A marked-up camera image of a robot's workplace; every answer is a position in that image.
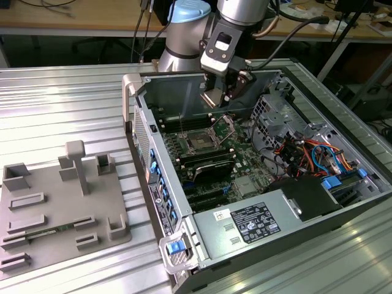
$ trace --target blue cable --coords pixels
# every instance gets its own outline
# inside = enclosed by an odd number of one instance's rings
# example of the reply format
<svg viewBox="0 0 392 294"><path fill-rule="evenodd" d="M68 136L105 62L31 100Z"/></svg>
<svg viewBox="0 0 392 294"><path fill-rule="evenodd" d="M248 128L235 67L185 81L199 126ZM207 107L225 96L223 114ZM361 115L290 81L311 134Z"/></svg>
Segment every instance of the blue cable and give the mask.
<svg viewBox="0 0 392 294"><path fill-rule="evenodd" d="M319 163L317 162L317 160L316 160L316 158L315 158L315 151L316 151L317 147L324 147L326 150L328 150L328 151L332 154L333 159L335 160L335 163L336 163L337 167L339 167L339 169L341 170L341 172L345 173L345 172L347 171L347 170L345 169L345 167L344 167L342 164L339 163L339 161L338 161L338 159L337 159L337 157L336 157L336 155L335 155L335 152L333 152L333 150L332 150L329 146L325 146L325 145L317 145L317 146L314 146L314 148L313 148L313 150L312 150L312 160L314 161L314 164L316 164L316 166L318 166L318 167L321 168L322 170L326 171L326 173L327 173L328 175L330 175L330 173L328 172L328 170L327 170L325 167L323 167L322 165L319 165Z"/></svg>

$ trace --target workbench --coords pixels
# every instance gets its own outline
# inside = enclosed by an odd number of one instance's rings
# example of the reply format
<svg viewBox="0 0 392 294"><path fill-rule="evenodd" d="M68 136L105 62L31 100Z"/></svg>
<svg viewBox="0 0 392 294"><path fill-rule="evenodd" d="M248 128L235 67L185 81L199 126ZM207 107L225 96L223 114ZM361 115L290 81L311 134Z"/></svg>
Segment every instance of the workbench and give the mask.
<svg viewBox="0 0 392 294"><path fill-rule="evenodd" d="M326 5L319 4L315 0L302 5L322 7L325 9L324 14L330 18L334 18L336 14ZM79 0L70 4L69 7L71 7L70 12L74 14L74 18L59 15L41 7L31 7L14 0L10 9L0 10L0 35L133 37L140 13L139 0ZM147 18L148 14L145 13L138 30L138 37L145 35ZM359 20L358 23L359 26L351 29L334 55L325 64L318 75L319 80L326 77L349 43L392 43L392 38L384 37L369 28L369 21ZM281 17L277 27L262 40L282 40L297 25L296 21ZM155 36L161 29L162 25L153 13L148 37ZM330 32L306 26L291 40L330 42L332 35ZM0 68L6 65L6 57L2 54L0 44Z"/></svg>
<svg viewBox="0 0 392 294"><path fill-rule="evenodd" d="M392 170L392 149L310 73L286 66ZM0 281L1 293L172 292L130 155L121 114L124 74L152 72L151 64L4 69L0 72L0 167L58 164L67 141L83 140L86 158L115 158L132 240ZM301 109L317 119L313 109ZM210 284L205 293L391 293L392 199L333 232Z"/></svg>

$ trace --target yellow wire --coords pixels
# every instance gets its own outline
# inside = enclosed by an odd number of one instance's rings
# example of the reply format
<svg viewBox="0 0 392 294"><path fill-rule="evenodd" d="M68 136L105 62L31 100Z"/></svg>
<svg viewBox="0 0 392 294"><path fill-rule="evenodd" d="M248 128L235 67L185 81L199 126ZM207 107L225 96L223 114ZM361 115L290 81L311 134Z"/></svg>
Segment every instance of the yellow wire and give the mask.
<svg viewBox="0 0 392 294"><path fill-rule="evenodd" d="M337 150L337 151L340 150L338 147L332 146L331 144L329 144L329 143L327 143L327 142L325 142L325 143L321 143L321 142L320 142L320 144L316 144L316 143L313 143L313 142L306 141L306 143L311 144L311 145L314 145L314 146L318 146L318 145L327 145L327 146L329 146L329 147L331 147L331 148L333 148L333 149L335 149L335 150ZM352 167L347 163L347 161L346 161L346 159L345 159L343 153L340 154L340 155L342 156L342 159L343 159L343 160L342 160L343 166L344 166L345 168L347 168L348 170L353 170Z"/></svg>

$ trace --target black wire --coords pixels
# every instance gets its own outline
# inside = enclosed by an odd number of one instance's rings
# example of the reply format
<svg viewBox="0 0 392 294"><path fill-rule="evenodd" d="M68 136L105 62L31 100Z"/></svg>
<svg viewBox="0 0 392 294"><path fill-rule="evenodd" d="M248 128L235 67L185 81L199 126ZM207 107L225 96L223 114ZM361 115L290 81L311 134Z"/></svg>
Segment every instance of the black wire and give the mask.
<svg viewBox="0 0 392 294"><path fill-rule="evenodd" d="M46 2L45 0L41 0L41 4L45 9L47 9L51 12L56 12L56 13L64 14L68 17L73 17L72 13L70 13L70 12L59 11L59 10L54 9L53 7L51 7L51 5L53 5L53 4Z"/></svg>
<svg viewBox="0 0 392 294"><path fill-rule="evenodd" d="M170 23L172 23L172 18L173 18L173 12L174 12L174 6L175 6L176 0L173 0L173 3L171 4L171 6L173 7L173 9L170 12L170 16L169 16L169 20L167 21L167 24L158 32L158 34L148 42L147 47L143 49L143 51L140 53L140 60L144 60L144 53L148 50L151 49L151 47L154 45L154 42L159 38L159 36L167 29L167 27L170 25Z"/></svg>
<svg viewBox="0 0 392 294"><path fill-rule="evenodd" d="M279 44L279 46L275 49L275 51L269 56L269 58L264 61L262 64L258 66L251 67L251 70L260 70L263 67L265 67L268 63L271 62L271 60L275 57L276 53L283 47L283 45L290 40L300 29L302 29L304 26L307 26L309 23L313 23L314 20L320 20L325 17L314 17L309 20L304 21L303 23L300 23L294 30L291 31L290 34L287 35L287 37Z"/></svg>
<svg viewBox="0 0 392 294"><path fill-rule="evenodd" d="M341 23L342 23L342 20L343 20L343 18L344 18L344 14L342 13L342 17L341 17L341 19L339 20L339 24L337 25L337 28L336 28L336 31L335 31L335 33L333 34L333 37L332 37L331 43L333 42L333 40L334 40L334 39L335 39L335 37L336 37L337 31L339 30L339 27L341 26Z"/></svg>
<svg viewBox="0 0 392 294"><path fill-rule="evenodd" d="M327 6L328 8L330 8L330 9L332 9L332 10L335 10L335 7L331 7L331 6L327 5L328 2L326 2L326 3L324 3L324 4L325 4L325 6Z"/></svg>
<svg viewBox="0 0 392 294"><path fill-rule="evenodd" d="M148 33L148 29L149 29L149 22L151 21L151 15L153 13L150 12L148 15L148 20L147 20L147 28L146 28L146 32L145 32L145 38L143 39L143 49L142 51L146 48L146 42L147 42L147 33Z"/></svg>
<svg viewBox="0 0 392 294"><path fill-rule="evenodd" d="M257 117L256 117L256 119L255 119L255 122L254 122L254 124L253 124L253 126L252 126L251 144L252 144L252 147L255 148L255 149L256 149L256 147L255 147L255 145L253 144L253 137L254 137L254 135L255 135L256 125L257 125L258 119L260 118L260 115L261 115L261 114L262 114L262 113L260 112L260 113L257 115Z"/></svg>
<svg viewBox="0 0 392 294"><path fill-rule="evenodd" d="M25 3L25 4L27 4L27 5L30 5L30 6L47 8L47 7L59 7L59 6L64 6L64 5L67 5L67 4L71 4L71 3L73 3L73 2L75 2L75 1L77 1L77 0L71 0L71 1L68 1L68 2L65 2L65 3L60 3L60 4L51 4L51 5L49 5L49 6L46 6L46 5L37 5L37 4L33 4L33 3L26 2L26 1L24 1L24 0L19 0L19 1L22 2L22 3Z"/></svg>
<svg viewBox="0 0 392 294"><path fill-rule="evenodd" d="M307 18L294 17L290 14L285 13L284 11L281 11L280 9L278 12L277 5L273 2L273 0L269 0L269 4L271 4L271 7L276 11L277 15L282 15L283 17L293 21L299 21L299 22L308 21ZM330 20L328 17L320 17L319 19L316 18L312 18L312 19L313 19L312 23L320 23L321 25L327 25Z"/></svg>
<svg viewBox="0 0 392 294"><path fill-rule="evenodd" d="M281 0L275 0L276 6L276 16L278 17L281 14Z"/></svg>
<svg viewBox="0 0 392 294"><path fill-rule="evenodd" d="M136 34L137 34L137 31L139 30L141 18L143 17L144 13L145 13L145 10L140 9L139 19L137 21L136 28L134 31L134 39L132 40L132 51L130 52L130 63L133 63L133 61L134 61L134 49L135 49L135 42L136 42Z"/></svg>

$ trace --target white label sticker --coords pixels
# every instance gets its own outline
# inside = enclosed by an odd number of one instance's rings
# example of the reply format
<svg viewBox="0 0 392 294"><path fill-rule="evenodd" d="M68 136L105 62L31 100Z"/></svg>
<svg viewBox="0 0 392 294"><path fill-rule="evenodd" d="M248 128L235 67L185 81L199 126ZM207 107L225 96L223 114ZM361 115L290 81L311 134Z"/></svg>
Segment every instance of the white label sticker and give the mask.
<svg viewBox="0 0 392 294"><path fill-rule="evenodd" d="M228 217L231 217L230 209L226 208L223 210L215 211L214 217L217 221L221 221L222 219L227 219Z"/></svg>

